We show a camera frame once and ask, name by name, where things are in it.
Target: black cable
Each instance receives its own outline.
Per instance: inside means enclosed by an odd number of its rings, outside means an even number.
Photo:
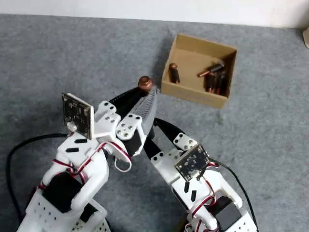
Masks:
[[[17,212],[17,217],[18,217],[18,220],[19,220],[20,223],[23,220],[23,215],[21,213],[20,206],[18,204],[17,198],[16,198],[16,196],[14,194],[14,191],[13,191],[13,188],[12,188],[12,182],[11,182],[11,160],[12,160],[13,154],[18,149],[20,149],[23,146],[25,146],[27,144],[30,144],[32,142],[35,142],[35,141],[38,141],[38,140],[42,140],[42,139],[49,139],[49,138],[65,138],[67,136],[68,136],[67,134],[55,133],[55,134],[46,134],[46,135],[41,135],[41,136],[37,136],[37,137],[34,137],[34,138],[30,138],[30,139],[27,139],[27,140],[21,142],[17,146],[15,146],[10,151],[10,153],[8,154],[8,156],[6,158],[6,168],[5,168],[6,184],[7,184],[8,191],[9,191],[10,197],[12,199],[13,205],[15,207],[15,210]]]
[[[230,171],[230,173],[235,177],[237,183],[239,184],[241,190],[243,191],[243,193],[245,194],[245,197],[246,197],[246,199],[247,199],[247,202],[248,202],[248,205],[249,205],[249,208],[250,208],[250,211],[251,211],[251,215],[252,215],[253,222],[254,222],[255,225],[256,225],[256,232],[259,232],[259,229],[258,229],[258,227],[257,227],[257,221],[256,221],[256,218],[255,218],[255,214],[254,214],[254,211],[253,211],[253,208],[252,208],[252,205],[251,205],[251,201],[250,201],[250,199],[249,199],[249,196],[248,196],[248,194],[247,194],[245,188],[244,188],[243,185],[241,184],[241,182],[240,182],[238,176],[235,174],[235,172],[234,172],[230,167],[226,166],[225,164],[223,164],[223,163],[221,163],[221,162],[219,162],[219,161],[217,161],[217,160],[215,160],[215,159],[213,159],[213,158],[210,158],[210,157],[209,157],[209,160],[212,161],[212,162],[214,162],[214,163],[217,163],[217,164],[221,165],[222,167],[224,167],[224,168],[226,168],[226,169],[228,169],[228,170]]]

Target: white wire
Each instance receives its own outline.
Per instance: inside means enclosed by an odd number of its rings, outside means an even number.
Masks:
[[[123,169],[121,169],[121,168],[119,168],[119,167],[117,166],[117,160],[118,160],[117,157],[115,157],[114,165],[115,165],[115,168],[116,168],[118,171],[120,171],[120,172],[122,172],[122,173],[127,173],[128,171],[131,170],[131,168],[132,168],[132,162],[129,162],[129,167],[128,167],[128,169],[123,170]]]
[[[190,232],[188,231],[188,228],[187,227],[191,227],[192,228],[192,225],[190,223],[186,224],[186,226],[184,227],[184,230],[185,232]]]

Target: metal part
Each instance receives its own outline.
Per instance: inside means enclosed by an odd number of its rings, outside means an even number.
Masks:
[[[198,77],[203,77],[203,76],[208,75],[209,73],[218,72],[218,71],[222,70],[223,67],[224,67],[224,64],[221,64],[221,63],[212,65],[212,66],[208,67],[206,71],[199,73]]]
[[[190,181],[198,176],[199,172],[209,162],[207,153],[201,144],[197,144],[182,155],[181,159],[175,164],[175,168],[186,181]]]
[[[175,63],[171,63],[169,65],[169,72],[170,72],[170,76],[171,76],[171,81],[173,83],[180,83],[180,78],[179,78],[179,74],[178,74],[178,70],[177,70],[178,66]]]
[[[228,84],[228,77],[225,72],[222,72],[221,75],[218,77],[218,84],[216,88],[216,94],[224,95],[226,93]]]
[[[68,122],[67,127],[68,127],[69,131],[71,131],[71,132],[75,132],[77,130],[77,126],[75,125],[74,122]]]
[[[154,85],[153,80],[148,76],[142,76],[138,82],[139,88],[147,93],[150,92],[153,85]]]
[[[93,106],[70,93],[62,94],[62,106],[64,123],[69,130],[91,139],[94,133]]]
[[[215,75],[209,75],[207,78],[205,77],[205,81],[206,81],[206,91],[211,93],[211,91],[214,89],[214,85],[215,85]]]

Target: red wire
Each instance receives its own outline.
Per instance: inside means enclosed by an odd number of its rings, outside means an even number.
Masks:
[[[199,227],[201,226],[201,223],[202,223],[202,220],[198,221],[198,224],[197,224],[197,231],[196,231],[196,232],[199,231]]]
[[[74,168],[74,167],[72,167],[72,166],[70,166],[70,165],[68,165],[68,164],[66,164],[66,163],[64,163],[64,162],[61,162],[61,161],[57,160],[57,159],[53,159],[53,162],[54,162],[54,163],[57,163],[57,164],[60,164],[60,165],[62,165],[62,166],[66,166],[66,167],[68,167],[68,168]]]
[[[209,183],[209,181],[206,180],[205,177],[203,177],[203,179],[205,180],[206,184],[208,185],[208,187],[209,187],[209,188],[211,189],[211,191],[212,191],[212,194],[213,194],[213,201],[212,201],[212,203],[210,204],[210,206],[212,206],[212,205],[214,205],[214,204],[216,203],[216,195],[215,195],[214,190],[213,190],[211,184]]]
[[[130,162],[132,162],[132,158],[129,156],[129,154],[126,151],[124,151],[118,144],[114,142],[109,142],[109,143],[113,144],[115,147],[121,150],[125,154],[125,156],[130,160]]]
[[[195,213],[207,202],[209,201],[210,199],[212,199],[212,203],[214,201],[214,197],[213,196],[208,196],[207,198],[205,198],[196,208],[195,210],[192,212],[192,216],[195,215]]]

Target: copper bullet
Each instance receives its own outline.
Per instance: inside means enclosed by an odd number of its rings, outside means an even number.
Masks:
[[[142,76],[139,79],[139,83],[138,83],[139,88],[147,93],[150,92],[153,85],[154,85],[153,80],[148,76]]]
[[[218,71],[220,71],[221,69],[223,69],[223,67],[224,67],[224,65],[221,64],[221,63],[212,65],[212,66],[210,66],[209,68],[207,68],[207,71],[204,71],[204,72],[202,72],[202,73],[199,73],[199,74],[198,74],[198,77],[203,77],[203,76],[208,75],[209,73],[218,72]]]
[[[169,65],[171,80],[172,80],[173,83],[176,83],[176,84],[178,84],[180,82],[180,78],[179,78],[177,68],[178,68],[178,66],[175,63],[171,63]]]

